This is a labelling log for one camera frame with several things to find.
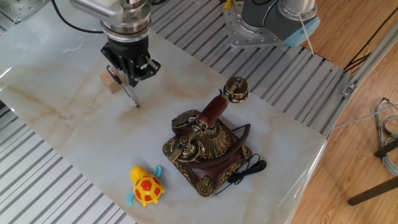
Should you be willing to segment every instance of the toy turtle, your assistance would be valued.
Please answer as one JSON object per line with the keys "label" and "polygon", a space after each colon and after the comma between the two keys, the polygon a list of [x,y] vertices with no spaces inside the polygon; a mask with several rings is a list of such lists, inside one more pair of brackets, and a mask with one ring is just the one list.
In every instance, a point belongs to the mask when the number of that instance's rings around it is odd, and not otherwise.
{"label": "toy turtle", "polygon": [[138,201],[142,202],[145,207],[148,203],[159,202],[159,197],[165,190],[162,188],[162,183],[158,177],[162,174],[162,168],[156,167],[155,175],[148,174],[148,172],[139,166],[131,169],[131,180],[134,183],[134,190],[127,196],[127,203],[132,206],[132,198],[136,196]]}

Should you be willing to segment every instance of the antique telephone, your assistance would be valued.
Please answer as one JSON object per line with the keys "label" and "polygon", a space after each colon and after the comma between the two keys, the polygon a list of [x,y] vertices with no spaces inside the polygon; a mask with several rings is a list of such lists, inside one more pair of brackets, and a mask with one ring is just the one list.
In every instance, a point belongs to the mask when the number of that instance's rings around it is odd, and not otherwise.
{"label": "antique telephone", "polygon": [[247,81],[232,77],[202,112],[190,110],[172,120],[175,136],[164,144],[163,153],[201,196],[209,196],[252,156],[243,144],[250,124],[240,127],[244,133],[238,138],[218,119],[229,102],[248,96]]}

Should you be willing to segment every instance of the white marble surface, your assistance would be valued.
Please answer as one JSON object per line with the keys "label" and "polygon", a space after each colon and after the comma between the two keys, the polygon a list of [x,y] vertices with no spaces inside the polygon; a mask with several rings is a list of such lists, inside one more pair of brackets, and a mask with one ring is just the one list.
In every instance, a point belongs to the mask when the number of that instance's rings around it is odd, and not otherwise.
{"label": "white marble surface", "polygon": [[[67,2],[60,7],[72,23],[98,27]],[[0,38],[0,99],[140,224],[290,223],[325,147],[323,136],[254,95],[230,104],[221,119],[231,128],[251,123],[246,144],[268,166],[217,197],[201,197],[162,146],[173,136],[172,118],[202,110],[226,77],[150,33],[150,53],[162,68],[134,89],[136,109],[124,92],[112,95],[102,86],[105,42],[104,35],[65,26],[45,6]],[[154,172],[157,165],[166,190],[159,204],[128,206],[130,169]]]}

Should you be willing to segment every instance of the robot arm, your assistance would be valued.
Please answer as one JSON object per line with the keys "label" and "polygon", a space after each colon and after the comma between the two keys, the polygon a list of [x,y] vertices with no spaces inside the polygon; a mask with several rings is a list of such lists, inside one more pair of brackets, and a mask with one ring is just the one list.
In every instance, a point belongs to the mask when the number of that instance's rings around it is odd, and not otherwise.
{"label": "robot arm", "polygon": [[108,43],[101,49],[112,65],[122,70],[131,86],[154,76],[160,64],[150,59],[148,34],[152,26],[150,0],[69,0],[101,22]]}
{"label": "robot arm", "polygon": [[315,17],[317,9],[315,0],[246,0],[242,19],[251,27],[265,27],[285,44],[296,47],[307,39],[300,17],[310,36],[320,24]]}
{"label": "robot arm", "polygon": [[[116,69],[122,70],[127,75],[131,86],[136,86],[140,80],[157,73],[160,64],[150,59],[148,51],[148,34],[152,26],[150,0],[69,1],[73,7],[101,21],[103,32],[108,36],[108,43],[101,52]],[[320,23],[319,18],[315,17],[317,12],[315,0],[245,0],[236,1],[235,4],[242,6],[242,2],[244,6],[241,12],[237,13],[239,24],[235,22],[236,27],[232,27],[231,45],[233,42],[238,42],[236,30],[239,29],[242,30],[242,32],[238,30],[239,34],[241,33],[244,39],[253,40],[254,44],[257,38],[267,46],[280,45],[282,40],[284,44],[295,47],[306,39],[300,17],[309,35]],[[270,44],[263,43],[267,38],[263,38],[264,33],[258,31],[259,28],[265,28],[267,36],[276,36],[280,43],[275,44],[276,39],[273,37]]]}

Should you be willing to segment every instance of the white cable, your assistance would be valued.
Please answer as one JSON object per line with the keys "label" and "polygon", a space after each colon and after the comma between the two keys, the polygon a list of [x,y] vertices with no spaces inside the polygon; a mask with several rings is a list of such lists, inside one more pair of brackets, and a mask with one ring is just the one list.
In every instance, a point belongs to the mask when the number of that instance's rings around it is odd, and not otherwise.
{"label": "white cable", "polygon": [[307,34],[307,30],[306,30],[306,28],[304,26],[303,19],[301,18],[301,14],[298,14],[298,18],[300,19],[301,25],[303,26],[304,34],[305,34],[305,37],[307,38],[308,44],[310,45],[312,56],[314,56],[315,54],[313,53],[312,44],[311,44],[310,38],[309,38],[309,36]]}
{"label": "white cable", "polygon": [[26,2],[24,3],[24,5],[22,6],[22,8],[19,10],[17,17],[14,19],[14,22],[12,23],[10,29],[15,25],[15,23],[17,22],[19,15],[21,14],[22,10],[25,8],[26,3],[28,2],[28,0],[26,0]]}
{"label": "white cable", "polygon": [[[384,109],[380,110],[380,108],[383,105],[383,103],[387,103],[387,102],[388,102],[387,100],[382,100],[379,103],[379,105],[377,106],[376,112],[382,112]],[[376,114],[376,121],[377,121],[377,129],[379,131],[380,148],[383,148],[385,145],[387,145],[391,141],[395,140],[395,138],[391,137],[391,138],[387,139],[387,141],[384,142],[384,140],[383,140],[383,129],[382,129],[382,126],[381,126],[381,120],[380,120],[380,114],[379,113]],[[398,166],[390,159],[390,157],[388,156],[388,153],[383,158],[381,158],[381,160],[383,161],[384,166],[387,168],[387,170],[392,175],[398,176]]]}
{"label": "white cable", "polygon": [[376,114],[379,114],[379,113],[381,113],[381,112],[383,112],[383,111],[385,111],[385,110],[388,110],[388,109],[390,109],[390,108],[394,108],[394,107],[397,107],[397,106],[398,106],[398,105],[388,106],[388,107],[386,107],[386,108],[384,108],[384,109],[382,109],[382,110],[376,111],[376,112],[374,112],[373,114],[369,114],[369,115],[367,115],[367,116],[365,116],[365,117],[363,117],[363,118],[358,118],[358,119],[355,119],[355,120],[352,120],[352,121],[348,121],[347,123],[344,123],[344,124],[342,124],[342,125],[339,125],[339,126],[335,127],[334,129],[341,128],[341,127],[346,126],[347,124],[351,124],[351,123],[353,123],[353,122],[362,121],[362,120],[364,120],[364,119],[371,118],[372,116],[374,116],[374,115],[376,115]]}

